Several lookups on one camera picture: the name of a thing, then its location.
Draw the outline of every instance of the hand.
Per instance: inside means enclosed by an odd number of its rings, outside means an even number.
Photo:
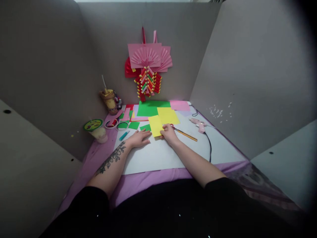
[[[150,140],[146,139],[143,140],[145,137],[152,135],[152,132],[145,131],[145,129],[141,130],[140,132],[137,130],[134,132],[132,136],[130,136],[128,139],[126,139],[126,143],[129,143],[132,148],[134,147],[141,147],[146,144],[150,144]]]
[[[165,138],[165,140],[167,140],[167,142],[170,145],[180,141],[179,138],[176,136],[173,127],[170,124],[165,124],[163,126],[163,129],[163,131],[160,131],[162,134],[162,136],[160,136],[161,139]]]

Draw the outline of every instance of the pink glue gun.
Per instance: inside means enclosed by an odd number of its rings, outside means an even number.
[[[202,121],[200,121],[200,120],[198,120],[198,119],[195,119],[195,118],[191,118],[191,119],[189,119],[192,123],[194,123],[194,124],[196,124],[196,126],[198,126],[199,127],[199,129],[198,129],[198,132],[200,132],[200,133],[205,133],[205,127],[206,126],[209,126],[209,127],[213,127],[213,126],[210,126],[210,125],[208,125],[208,124],[206,124],[205,122],[202,122]]]

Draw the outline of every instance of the person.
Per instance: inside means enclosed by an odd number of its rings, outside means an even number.
[[[136,131],[102,163],[95,175],[40,237],[223,237],[229,234],[292,234],[293,228],[247,196],[166,124],[161,131],[194,179],[154,185],[109,209],[128,153],[146,146],[151,132]]]

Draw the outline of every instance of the forearm tattoo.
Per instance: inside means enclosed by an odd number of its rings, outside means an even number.
[[[123,146],[124,144],[125,141],[121,142],[121,144],[114,150],[114,152],[112,152],[108,159],[106,159],[105,162],[102,163],[100,168],[96,171],[95,176],[97,176],[98,174],[103,174],[103,172],[106,171],[105,167],[107,166],[107,169],[109,169],[113,161],[117,162],[118,160],[120,160],[120,155],[124,152],[124,149],[126,148],[125,146]]]

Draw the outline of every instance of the green lid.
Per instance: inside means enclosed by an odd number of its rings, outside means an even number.
[[[92,132],[97,128],[101,127],[103,124],[103,120],[101,119],[93,119],[84,124],[83,128],[85,131]]]

